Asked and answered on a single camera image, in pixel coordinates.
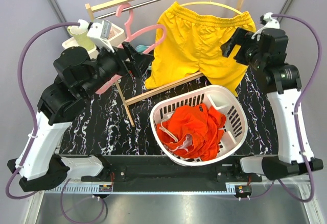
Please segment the pink plastic hanger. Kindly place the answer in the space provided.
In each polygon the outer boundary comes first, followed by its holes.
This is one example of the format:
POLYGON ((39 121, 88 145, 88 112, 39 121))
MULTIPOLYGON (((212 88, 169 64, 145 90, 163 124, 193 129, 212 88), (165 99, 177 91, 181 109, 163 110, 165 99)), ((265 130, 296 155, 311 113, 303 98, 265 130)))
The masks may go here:
MULTIPOLYGON (((158 45, 160 45, 166 38, 167 36, 167 29, 163 24, 155 24, 151 25, 145 28, 142 28, 135 33, 131 33, 131 24, 134 19, 134 12, 133 10, 128 10, 129 11, 129 18, 127 21, 124 23, 125 30, 126 30, 126 36, 127 38, 125 39, 126 42, 131 42, 135 38, 141 36, 142 34, 152 31, 152 30, 162 30, 162 36, 160 37, 159 40, 156 40, 155 43, 151 46, 149 46, 143 54, 148 54, 150 51, 154 50, 158 45)), ((120 75, 114 75, 113 78, 111 78, 108 82, 106 82, 99 90, 96 91, 96 94, 100 95, 103 94, 105 91, 107 91, 115 82, 117 82, 122 76, 120 75)))

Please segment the yellow shorts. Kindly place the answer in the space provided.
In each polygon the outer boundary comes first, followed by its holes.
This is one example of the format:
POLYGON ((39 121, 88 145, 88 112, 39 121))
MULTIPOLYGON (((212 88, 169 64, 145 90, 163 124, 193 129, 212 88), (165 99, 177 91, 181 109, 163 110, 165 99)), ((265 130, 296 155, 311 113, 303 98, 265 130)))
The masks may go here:
POLYGON ((174 2, 157 23, 165 26, 167 35, 154 49, 146 89, 155 89, 200 71, 212 85, 223 86, 237 95, 236 88, 248 67, 237 63, 232 56, 224 57, 221 45, 237 28, 256 31, 248 11, 233 18, 221 18, 200 15, 174 2))

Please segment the yellow wire hanger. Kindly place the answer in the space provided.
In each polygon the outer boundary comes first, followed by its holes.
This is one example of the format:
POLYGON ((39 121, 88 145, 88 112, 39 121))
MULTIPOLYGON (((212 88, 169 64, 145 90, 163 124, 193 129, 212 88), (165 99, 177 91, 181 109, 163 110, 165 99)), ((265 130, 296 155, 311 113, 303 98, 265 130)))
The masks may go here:
POLYGON ((217 2, 213 2, 212 0, 208 0, 208 1, 196 1, 196 2, 189 2, 189 3, 184 3, 181 4, 181 7, 186 7, 186 6, 191 6, 191 5, 213 5, 213 6, 218 6, 218 7, 222 7, 228 10, 231 10, 233 12, 235 12, 237 15, 242 14, 241 11, 229 6, 229 5, 225 5, 222 3, 217 3, 217 2))

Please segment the orange shorts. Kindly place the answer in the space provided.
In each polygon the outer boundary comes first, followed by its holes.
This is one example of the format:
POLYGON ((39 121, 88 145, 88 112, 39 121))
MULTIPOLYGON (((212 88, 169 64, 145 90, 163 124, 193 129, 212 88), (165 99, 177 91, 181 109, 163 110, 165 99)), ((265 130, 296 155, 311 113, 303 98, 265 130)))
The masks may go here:
POLYGON ((172 116, 156 125, 160 142, 182 158, 216 158, 224 134, 226 116, 213 106, 201 103, 178 107, 172 116))

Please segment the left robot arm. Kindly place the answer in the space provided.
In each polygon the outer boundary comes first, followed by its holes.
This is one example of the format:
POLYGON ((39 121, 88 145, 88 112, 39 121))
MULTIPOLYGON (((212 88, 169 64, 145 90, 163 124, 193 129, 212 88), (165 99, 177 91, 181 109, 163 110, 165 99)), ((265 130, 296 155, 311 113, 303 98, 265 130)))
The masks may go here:
POLYGON ((67 179, 110 180, 111 165, 103 156, 62 157, 55 154, 55 148, 86 103, 106 82, 114 75, 140 78, 153 59, 150 53, 137 52, 129 42, 112 51, 102 48, 95 59, 80 46, 61 53, 53 63, 57 76, 43 91, 37 105, 37 131, 32 134, 28 156, 24 164, 19 159, 7 163, 11 171, 19 170, 23 191, 51 190, 67 179))

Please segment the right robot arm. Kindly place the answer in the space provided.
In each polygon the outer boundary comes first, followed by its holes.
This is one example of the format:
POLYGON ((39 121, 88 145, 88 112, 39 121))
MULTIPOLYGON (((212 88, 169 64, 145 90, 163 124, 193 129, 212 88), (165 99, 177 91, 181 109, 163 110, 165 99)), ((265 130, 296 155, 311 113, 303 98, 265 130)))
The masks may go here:
POLYGON ((234 59, 255 70, 256 81, 272 107, 278 135, 278 154, 242 158, 232 168, 237 181, 246 180, 250 173, 278 180, 323 169, 323 161, 314 157, 308 143, 301 110, 295 107, 301 95, 301 80, 298 69, 285 62, 288 40, 281 29, 266 28, 255 34, 237 28, 221 46, 224 57, 240 46, 234 59))

